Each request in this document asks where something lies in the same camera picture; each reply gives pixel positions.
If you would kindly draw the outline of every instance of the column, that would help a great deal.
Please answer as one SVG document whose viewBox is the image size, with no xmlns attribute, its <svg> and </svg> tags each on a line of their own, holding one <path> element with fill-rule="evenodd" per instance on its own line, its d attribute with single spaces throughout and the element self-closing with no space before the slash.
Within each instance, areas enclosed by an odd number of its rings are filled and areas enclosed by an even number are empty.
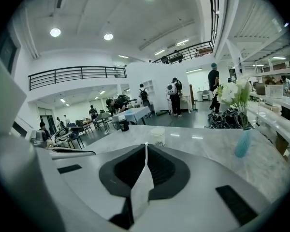
<svg viewBox="0 0 290 232">
<path fill-rule="evenodd" d="M 268 58 L 268 62 L 269 62 L 269 66 L 270 66 L 270 71 L 272 72 L 274 70 L 272 60 L 270 58 Z"/>
<path fill-rule="evenodd" d="M 226 40 L 226 44 L 230 51 L 233 65 L 235 67 L 236 78 L 239 78 L 241 75 L 243 75 L 240 70 L 240 61 L 242 61 L 241 51 L 229 39 Z"/>
</svg>

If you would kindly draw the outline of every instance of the shelf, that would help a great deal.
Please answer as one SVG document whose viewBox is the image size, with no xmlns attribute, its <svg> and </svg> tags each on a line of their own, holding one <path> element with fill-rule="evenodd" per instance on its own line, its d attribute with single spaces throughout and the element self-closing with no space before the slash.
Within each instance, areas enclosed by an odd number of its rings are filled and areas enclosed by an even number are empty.
<svg viewBox="0 0 290 232">
<path fill-rule="evenodd" d="M 256 115 L 264 123 L 271 126 L 290 144 L 290 121 L 264 107 L 258 106 L 257 104 L 254 105 L 253 103 L 254 102 L 249 103 L 247 108 L 248 111 Z"/>
<path fill-rule="evenodd" d="M 249 78 L 249 77 L 261 77 L 261 76 L 272 76 L 272 75 L 288 75 L 290 74 L 290 68 L 276 70 L 272 72 L 263 72 L 263 73 L 255 73 L 253 75 L 246 75 L 243 76 L 243 78 Z"/>
<path fill-rule="evenodd" d="M 290 97 L 283 96 L 281 99 L 274 99 L 274 98 L 268 98 L 265 95 L 258 95 L 256 92 L 251 92 L 250 95 L 264 99 L 264 101 L 273 102 L 275 104 L 278 104 L 278 105 L 281 105 L 283 107 L 290 109 Z"/>
</svg>

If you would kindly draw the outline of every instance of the white backpack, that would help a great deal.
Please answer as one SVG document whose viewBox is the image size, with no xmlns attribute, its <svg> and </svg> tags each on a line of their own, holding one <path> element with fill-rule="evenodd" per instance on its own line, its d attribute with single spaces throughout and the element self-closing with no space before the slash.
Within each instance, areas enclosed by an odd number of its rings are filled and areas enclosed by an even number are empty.
<svg viewBox="0 0 290 232">
<path fill-rule="evenodd" d="M 175 94 L 177 94 L 177 88 L 176 88 L 175 83 L 168 84 L 168 86 L 167 86 L 167 94 L 168 95 L 175 95 Z"/>
</svg>

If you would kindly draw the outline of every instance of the black cable bundle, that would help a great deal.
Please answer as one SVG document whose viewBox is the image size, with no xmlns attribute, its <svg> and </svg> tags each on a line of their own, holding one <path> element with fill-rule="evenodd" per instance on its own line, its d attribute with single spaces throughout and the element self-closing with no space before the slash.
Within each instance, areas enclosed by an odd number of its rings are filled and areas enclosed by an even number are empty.
<svg viewBox="0 0 290 232">
<path fill-rule="evenodd" d="M 243 126 L 240 115 L 246 116 L 235 108 L 229 108 L 222 115 L 211 113 L 208 115 L 210 126 L 205 126 L 204 128 L 241 129 Z"/>
</svg>

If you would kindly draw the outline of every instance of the flower bouquet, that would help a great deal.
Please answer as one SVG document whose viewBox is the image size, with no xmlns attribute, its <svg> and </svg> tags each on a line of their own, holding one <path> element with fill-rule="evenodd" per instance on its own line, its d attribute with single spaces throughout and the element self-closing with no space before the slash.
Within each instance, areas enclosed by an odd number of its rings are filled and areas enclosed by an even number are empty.
<svg viewBox="0 0 290 232">
<path fill-rule="evenodd" d="M 219 103 L 223 103 L 238 109 L 240 112 L 243 129 L 247 128 L 248 126 L 247 105 L 250 91 L 250 82 L 240 78 L 236 80 L 236 84 L 223 84 L 216 88 L 213 92 L 213 95 L 218 94 L 217 101 Z"/>
</svg>

